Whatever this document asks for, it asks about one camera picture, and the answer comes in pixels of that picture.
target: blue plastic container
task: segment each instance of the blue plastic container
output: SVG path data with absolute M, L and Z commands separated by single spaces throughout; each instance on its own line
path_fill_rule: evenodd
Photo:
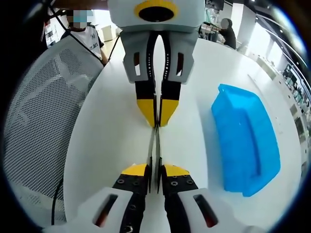
M 280 171 L 277 140 L 260 98 L 221 84 L 212 105 L 219 135 L 224 188 L 250 197 Z

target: white wall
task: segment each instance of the white wall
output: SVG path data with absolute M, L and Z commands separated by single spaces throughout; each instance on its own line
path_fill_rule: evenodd
M 218 19 L 221 21 L 223 18 L 231 18 L 232 6 L 228 3 L 224 3 L 224 9 L 219 11 Z
M 232 5 L 232 13 L 231 13 L 232 29 L 236 37 L 239 34 L 240 25 L 242 22 L 243 8 L 244 5 L 240 3 L 234 3 Z
M 287 58 L 282 54 L 280 62 L 278 64 L 278 66 L 276 67 L 276 69 L 279 71 L 283 71 L 288 64 L 289 64 L 289 62 L 287 61 Z
M 239 34 L 236 35 L 237 41 L 239 41 L 240 43 L 250 41 L 256 23 L 255 18 L 256 14 L 252 10 L 250 10 L 247 6 L 244 6 Z
M 271 37 L 269 33 L 267 33 L 262 26 L 256 23 L 247 47 L 246 56 L 252 52 L 256 55 L 260 55 L 261 57 L 265 57 L 270 40 Z
M 97 25 L 97 28 L 103 28 L 111 25 L 116 28 L 117 26 L 111 21 L 110 12 L 107 10 L 93 10 L 94 13 L 94 25 Z

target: desk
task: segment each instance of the desk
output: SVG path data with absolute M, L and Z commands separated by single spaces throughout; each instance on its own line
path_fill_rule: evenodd
M 134 85 L 128 83 L 122 66 L 123 55 L 114 54 L 104 68 L 74 126 L 64 172 L 67 220 L 76 215 L 82 201 L 111 186 L 122 169 L 146 162 L 151 129 L 136 106 Z M 228 203 L 243 223 L 268 229 L 291 203 L 300 181 L 299 138 L 291 112 L 268 75 L 235 50 L 198 39 L 193 56 L 195 65 L 189 83 L 182 86 L 179 107 L 169 125 L 161 129 L 163 160 L 189 170 L 199 187 L 208 187 Z M 156 77 L 162 77 L 164 57 L 163 45 L 157 41 Z M 281 170 L 250 198 L 223 190 L 218 135 L 210 109 L 220 83 L 255 92 L 276 132 Z M 141 232 L 169 232 L 163 196 L 154 191 L 146 198 Z

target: person in background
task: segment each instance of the person in background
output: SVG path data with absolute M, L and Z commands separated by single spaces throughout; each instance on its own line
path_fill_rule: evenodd
M 98 56 L 103 65 L 106 65 L 108 59 L 101 50 L 104 43 L 100 40 L 95 26 L 90 23 L 93 18 L 93 12 L 91 10 L 68 10 L 66 15 L 69 23 L 68 31 L 62 35 L 61 39 L 72 34 Z
M 224 45 L 228 45 L 234 50 L 236 49 L 236 38 L 232 29 L 232 21 L 228 18 L 223 18 L 220 23 L 222 29 L 219 33 L 225 38 Z

